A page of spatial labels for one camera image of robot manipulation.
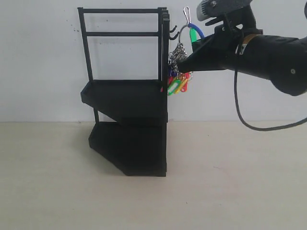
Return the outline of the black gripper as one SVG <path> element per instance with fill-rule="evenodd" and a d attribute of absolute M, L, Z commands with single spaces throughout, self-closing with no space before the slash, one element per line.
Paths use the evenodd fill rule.
<path fill-rule="evenodd" d="M 261 34 L 250 6 L 210 19 L 206 25 L 222 24 L 215 27 L 212 35 L 193 42 L 191 55 L 177 60 L 180 72 L 225 70 L 224 61 L 228 54 L 236 52 L 242 37 L 249 32 Z"/>

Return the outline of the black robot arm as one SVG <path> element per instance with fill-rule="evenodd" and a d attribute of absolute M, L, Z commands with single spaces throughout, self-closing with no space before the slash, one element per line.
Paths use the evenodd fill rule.
<path fill-rule="evenodd" d="M 281 92 L 307 91 L 307 39 L 265 35 L 258 29 L 249 0 L 203 0 L 199 21 L 222 22 L 197 40 L 193 52 L 177 61 L 181 72 L 233 70 L 266 79 Z"/>

